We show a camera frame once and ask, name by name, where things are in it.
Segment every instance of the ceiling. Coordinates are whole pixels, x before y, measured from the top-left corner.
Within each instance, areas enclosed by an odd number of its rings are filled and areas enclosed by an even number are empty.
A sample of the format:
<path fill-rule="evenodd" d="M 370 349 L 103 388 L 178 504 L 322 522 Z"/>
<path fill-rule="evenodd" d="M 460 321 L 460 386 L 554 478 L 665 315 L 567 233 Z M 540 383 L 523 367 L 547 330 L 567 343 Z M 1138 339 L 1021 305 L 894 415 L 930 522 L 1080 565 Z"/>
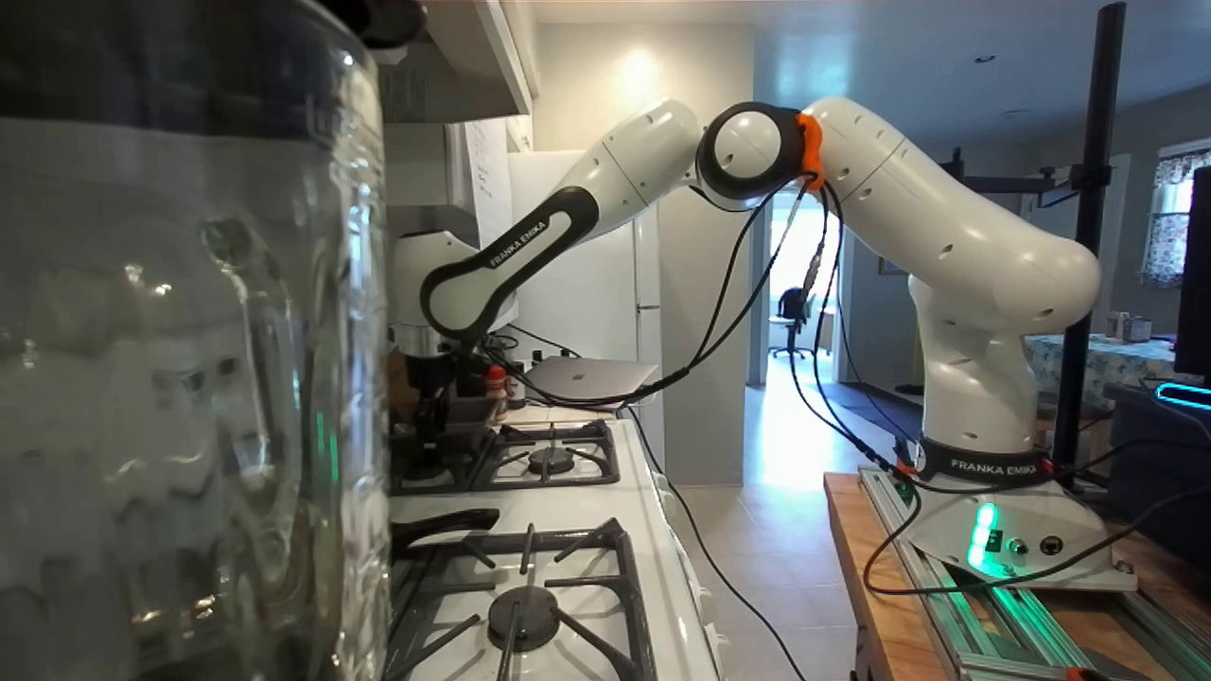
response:
<path fill-rule="evenodd" d="M 537 24 L 738 24 L 757 97 L 852 93 L 919 143 L 1021 140 L 1087 117 L 1104 0 L 530 0 Z M 1211 84 L 1211 0 L 1129 0 L 1116 107 Z"/>

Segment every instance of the gas stove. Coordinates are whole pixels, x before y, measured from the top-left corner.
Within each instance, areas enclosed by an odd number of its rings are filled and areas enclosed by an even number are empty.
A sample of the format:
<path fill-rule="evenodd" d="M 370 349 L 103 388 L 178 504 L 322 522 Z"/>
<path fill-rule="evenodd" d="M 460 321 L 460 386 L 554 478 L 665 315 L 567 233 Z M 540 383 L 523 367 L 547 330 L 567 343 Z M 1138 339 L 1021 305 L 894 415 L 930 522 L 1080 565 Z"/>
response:
<path fill-rule="evenodd" d="M 398 547 L 394 614 L 388 681 L 453 668 L 655 681 L 636 553 L 617 518 Z"/>
<path fill-rule="evenodd" d="M 712 681 L 714 644 L 634 421 L 507 411 L 530 433 L 605 427 L 617 479 L 394 495 L 394 527 L 470 513 L 394 547 L 390 681 Z"/>
<path fill-rule="evenodd" d="M 390 493 L 491 493 L 617 484 L 615 415 L 567 425 L 567 411 L 510 415 L 500 427 L 453 427 L 433 449 L 394 449 Z"/>

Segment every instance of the table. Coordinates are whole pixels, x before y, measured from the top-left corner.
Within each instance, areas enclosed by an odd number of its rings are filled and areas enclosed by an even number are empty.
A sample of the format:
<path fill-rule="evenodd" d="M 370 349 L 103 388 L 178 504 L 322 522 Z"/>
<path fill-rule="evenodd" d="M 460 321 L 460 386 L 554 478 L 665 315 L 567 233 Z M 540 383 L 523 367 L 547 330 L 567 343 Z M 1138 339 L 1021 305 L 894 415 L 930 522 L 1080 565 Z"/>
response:
<path fill-rule="evenodd" d="M 847 584 L 847 596 L 858 621 L 858 681 L 935 681 L 958 676 L 945 662 L 941 639 L 919 596 L 878 596 L 862 585 L 862 565 L 886 537 L 886 522 L 875 510 L 858 478 L 828 471 L 828 522 Z M 1153 596 L 1186 629 L 1211 639 L 1211 580 L 1195 575 L 1187 565 L 1175 560 L 1147 537 L 1133 532 L 1122 541 L 1122 555 L 1134 565 L 1143 594 Z M 886 553 L 875 565 L 875 584 L 914 585 L 900 555 Z M 1046 594 L 1051 615 L 1087 647 L 1147 676 L 1165 676 L 1162 662 L 1138 647 L 1138 639 L 1099 602 L 1080 594 Z"/>

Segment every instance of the black cable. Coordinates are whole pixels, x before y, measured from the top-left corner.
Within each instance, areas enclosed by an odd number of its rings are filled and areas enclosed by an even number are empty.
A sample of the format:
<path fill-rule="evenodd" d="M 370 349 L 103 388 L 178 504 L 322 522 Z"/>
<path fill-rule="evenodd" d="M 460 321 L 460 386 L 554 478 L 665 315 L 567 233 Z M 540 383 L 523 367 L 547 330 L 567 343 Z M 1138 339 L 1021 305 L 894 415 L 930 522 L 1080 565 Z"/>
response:
<path fill-rule="evenodd" d="M 795 217 L 800 217 L 801 195 L 808 195 L 808 184 L 800 184 L 800 195 L 795 195 L 795 205 L 793 205 L 793 217 L 789 217 L 789 224 L 782 224 L 779 241 L 771 246 L 767 261 L 779 261 L 779 258 L 782 258 L 782 246 L 789 246 L 789 239 L 793 239 L 793 232 L 795 232 Z M 809 285 L 800 287 L 801 304 L 800 304 L 800 310 L 795 310 L 795 316 L 793 316 L 793 326 L 789 326 L 789 349 L 782 349 L 782 353 L 795 353 L 795 333 L 800 333 L 800 326 L 801 326 L 808 290 L 809 290 Z"/>
<path fill-rule="evenodd" d="M 837 268 L 839 268 L 839 246 L 846 246 L 846 205 L 839 205 L 839 195 L 837 195 L 837 184 L 827 184 L 827 208 L 832 208 L 837 212 L 837 219 L 839 219 L 839 233 L 837 233 L 837 261 L 832 261 L 832 281 L 828 281 L 828 290 L 837 295 Z M 858 370 L 858 362 L 857 362 L 857 353 L 852 353 L 852 343 L 847 343 L 847 315 L 839 315 L 837 316 L 837 335 L 839 335 L 839 353 L 846 353 L 846 362 L 847 362 L 847 370 L 862 383 L 862 370 Z M 886 415 L 883 411 L 883 406 L 878 399 L 872 399 L 867 396 L 867 406 L 878 411 L 878 421 L 894 432 L 894 437 L 909 437 L 897 425 L 894 425 L 894 415 Z"/>
<path fill-rule="evenodd" d="M 712 547 L 708 547 L 708 541 L 706 541 L 706 531 L 698 527 L 698 518 L 693 518 L 693 510 L 689 510 L 689 504 L 684 504 L 684 495 L 683 495 L 683 489 L 665 478 L 665 470 L 655 460 L 655 449 L 650 449 L 650 437 L 649 437 L 649 432 L 644 432 L 644 421 L 636 415 L 636 408 L 627 408 L 634 411 L 634 425 L 636 425 L 636 432 L 639 432 L 639 442 L 644 442 L 644 454 L 649 454 L 649 464 L 665 479 L 665 489 L 674 493 L 674 499 L 683 504 L 683 510 L 684 510 L 684 522 L 689 522 L 689 531 L 693 531 L 693 541 L 699 543 L 699 553 L 706 553 L 706 560 L 712 565 L 712 571 L 721 575 L 721 584 L 764 623 L 764 630 L 771 634 L 771 644 L 782 652 L 782 657 L 789 657 L 789 664 L 793 664 L 793 672 L 800 676 L 800 681 L 808 681 L 808 672 L 800 668 L 800 662 L 795 662 L 795 654 L 793 654 L 793 647 L 789 647 L 789 639 L 782 639 L 782 630 L 727 580 L 727 571 L 721 566 L 721 560 L 712 555 Z"/>
<path fill-rule="evenodd" d="M 837 295 L 837 268 L 839 268 L 839 239 L 846 239 L 846 208 L 837 201 L 837 189 L 827 181 L 827 191 L 823 191 L 823 241 L 817 241 L 817 253 L 832 232 L 832 212 L 837 212 L 837 253 L 832 253 L 832 268 L 828 268 L 828 285 L 827 285 L 827 299 L 823 299 L 823 310 L 832 304 Z M 793 353 L 793 383 L 795 383 L 795 392 L 800 399 L 808 406 L 809 415 L 817 415 L 828 432 L 837 432 L 846 442 L 852 442 L 872 464 L 886 470 L 886 471 L 897 471 L 897 464 L 890 457 L 883 457 L 862 433 L 857 433 L 846 415 L 832 408 L 832 396 L 827 392 L 827 383 L 823 383 L 823 335 L 827 335 L 827 315 L 817 315 L 817 333 L 813 333 L 813 386 L 817 386 L 817 396 L 827 406 L 827 411 L 813 408 L 813 399 L 808 396 L 801 383 L 800 383 L 800 362 L 795 362 L 795 353 Z"/>
<path fill-rule="evenodd" d="M 909 527 L 919 518 L 919 493 L 917 493 L 917 484 L 906 484 L 906 489 L 909 489 L 909 513 L 906 513 L 906 522 L 900 522 L 897 531 L 890 531 L 890 532 L 875 543 L 875 553 L 867 555 L 867 565 L 862 565 L 862 591 L 872 591 L 872 594 L 890 594 L 886 585 L 878 585 L 878 584 L 872 580 L 872 571 L 875 571 L 878 555 L 883 555 L 900 532 L 909 532 Z"/>
<path fill-rule="evenodd" d="M 732 273 L 735 273 L 738 253 L 742 253 L 742 241 L 746 241 L 746 233 L 753 232 L 757 217 L 767 208 L 771 195 L 776 195 L 776 191 L 767 191 L 767 195 L 751 212 L 746 227 L 738 232 L 735 246 L 732 246 L 732 258 L 727 258 L 727 273 L 722 273 L 722 281 L 721 281 L 721 295 L 714 295 L 714 305 L 712 305 L 712 321 L 708 321 L 708 330 L 706 330 L 699 349 L 693 353 L 693 358 L 689 358 L 684 367 L 679 367 L 679 370 L 661 374 L 658 383 L 649 383 L 649 386 L 639 386 L 639 388 L 634 388 L 634 392 L 567 396 L 567 392 L 549 392 L 549 388 L 535 386 L 530 377 L 523 377 L 526 388 L 537 392 L 537 396 L 547 396 L 547 399 L 554 399 L 554 406 L 574 406 L 574 408 L 605 408 L 605 406 L 617 406 L 617 399 L 620 399 L 620 406 L 634 406 L 634 399 L 644 399 L 644 396 L 650 396 L 650 392 L 683 383 L 689 370 L 698 370 L 706 358 L 712 358 L 712 354 L 727 343 L 727 335 L 738 330 L 738 321 L 753 310 L 753 304 L 757 304 L 757 295 L 764 290 L 764 281 L 767 281 L 767 273 L 771 273 L 771 261 L 767 261 L 764 273 L 757 277 L 753 295 L 746 299 L 746 305 L 735 315 L 735 321 L 722 330 L 722 335 L 712 339 L 712 333 L 714 333 L 714 326 L 721 326 L 721 310 L 722 310 L 727 287 L 732 287 Z"/>

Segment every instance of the wooden floor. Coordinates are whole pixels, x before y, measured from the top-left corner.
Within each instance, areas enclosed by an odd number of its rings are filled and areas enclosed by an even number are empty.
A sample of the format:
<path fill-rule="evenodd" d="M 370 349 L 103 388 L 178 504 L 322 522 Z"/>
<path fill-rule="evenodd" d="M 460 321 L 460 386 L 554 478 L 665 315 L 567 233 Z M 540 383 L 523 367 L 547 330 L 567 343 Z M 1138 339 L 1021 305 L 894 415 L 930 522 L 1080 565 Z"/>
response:
<path fill-rule="evenodd" d="M 782 630 L 795 662 L 813 681 L 846 681 L 857 657 L 857 615 L 828 532 L 827 471 L 857 471 L 858 454 L 817 425 L 776 358 L 767 386 L 751 392 L 746 484 L 684 484 L 708 547 L 727 580 Z M 852 415 L 878 449 L 894 437 Z M 712 615 L 727 639 L 727 681 L 795 681 L 760 621 L 742 609 L 706 565 L 684 518 L 674 518 L 712 591 Z"/>

